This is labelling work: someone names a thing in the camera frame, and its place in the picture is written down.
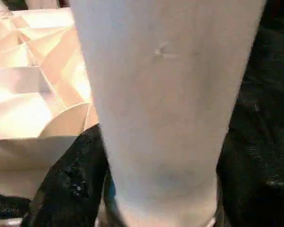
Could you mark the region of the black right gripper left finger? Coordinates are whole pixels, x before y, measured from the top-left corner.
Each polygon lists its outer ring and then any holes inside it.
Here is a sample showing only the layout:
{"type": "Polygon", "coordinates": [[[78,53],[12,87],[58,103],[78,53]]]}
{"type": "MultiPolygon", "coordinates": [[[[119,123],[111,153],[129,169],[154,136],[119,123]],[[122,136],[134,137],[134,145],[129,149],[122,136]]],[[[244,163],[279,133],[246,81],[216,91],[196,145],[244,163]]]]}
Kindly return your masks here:
{"type": "Polygon", "coordinates": [[[49,169],[25,215],[27,227],[92,227],[108,170],[100,126],[79,135],[49,169]]]}

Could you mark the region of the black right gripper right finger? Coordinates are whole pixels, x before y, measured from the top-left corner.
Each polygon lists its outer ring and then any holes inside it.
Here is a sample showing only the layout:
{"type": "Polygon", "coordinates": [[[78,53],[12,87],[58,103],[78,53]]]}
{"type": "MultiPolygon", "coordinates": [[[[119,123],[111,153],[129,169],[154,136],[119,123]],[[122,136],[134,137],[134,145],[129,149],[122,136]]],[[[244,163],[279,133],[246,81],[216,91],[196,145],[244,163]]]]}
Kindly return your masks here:
{"type": "Polygon", "coordinates": [[[229,129],[217,174],[231,226],[284,227],[284,168],[263,134],[229,129]]]}

